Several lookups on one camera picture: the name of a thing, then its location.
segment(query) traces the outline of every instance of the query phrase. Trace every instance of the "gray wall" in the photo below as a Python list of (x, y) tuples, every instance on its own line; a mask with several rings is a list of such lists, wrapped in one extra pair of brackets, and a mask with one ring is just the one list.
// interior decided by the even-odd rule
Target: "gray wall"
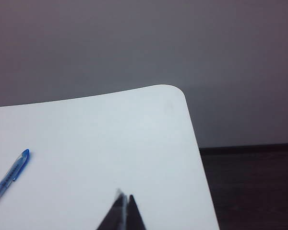
[(288, 142), (288, 0), (0, 0), (0, 106), (160, 83), (200, 147)]

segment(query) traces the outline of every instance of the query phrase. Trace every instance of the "wooden floor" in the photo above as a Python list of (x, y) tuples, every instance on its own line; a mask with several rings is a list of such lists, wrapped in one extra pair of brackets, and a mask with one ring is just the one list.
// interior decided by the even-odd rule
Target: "wooden floor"
[(201, 156), (221, 230), (288, 230), (288, 146)]

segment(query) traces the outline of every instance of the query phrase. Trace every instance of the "rounded corner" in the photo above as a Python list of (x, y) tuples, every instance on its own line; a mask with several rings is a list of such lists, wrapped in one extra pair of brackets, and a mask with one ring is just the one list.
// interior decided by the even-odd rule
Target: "rounded corner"
[(170, 89), (170, 90), (176, 91), (176, 92), (182, 94), (182, 96), (183, 96), (184, 98), (186, 98), (186, 96), (184, 95), (184, 92), (183, 92), (179, 87), (177, 87), (177, 86), (175, 86), (175, 85), (160, 84), (160, 85), (156, 85), (156, 86), (165, 87), (165, 88), (168, 88), (168, 89)]

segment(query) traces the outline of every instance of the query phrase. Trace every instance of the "blue pen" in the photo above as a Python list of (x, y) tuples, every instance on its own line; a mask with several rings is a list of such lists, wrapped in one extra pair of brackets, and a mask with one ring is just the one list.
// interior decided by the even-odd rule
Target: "blue pen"
[(17, 180), (19, 174), (22, 172), (25, 165), (28, 163), (29, 157), (30, 157), (30, 151), (26, 149), (16, 159), (15, 163), (12, 165), (10, 170), (8, 170), (7, 174), (0, 182), (0, 197), (10, 186), (11, 182)]

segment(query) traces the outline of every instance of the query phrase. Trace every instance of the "white table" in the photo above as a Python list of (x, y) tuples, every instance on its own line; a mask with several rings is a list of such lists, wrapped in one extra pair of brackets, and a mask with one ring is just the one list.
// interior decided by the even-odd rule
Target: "white table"
[(147, 230), (217, 230), (184, 94), (169, 85), (0, 107), (0, 180), (31, 160), (0, 200), (0, 230), (93, 230), (117, 188)]

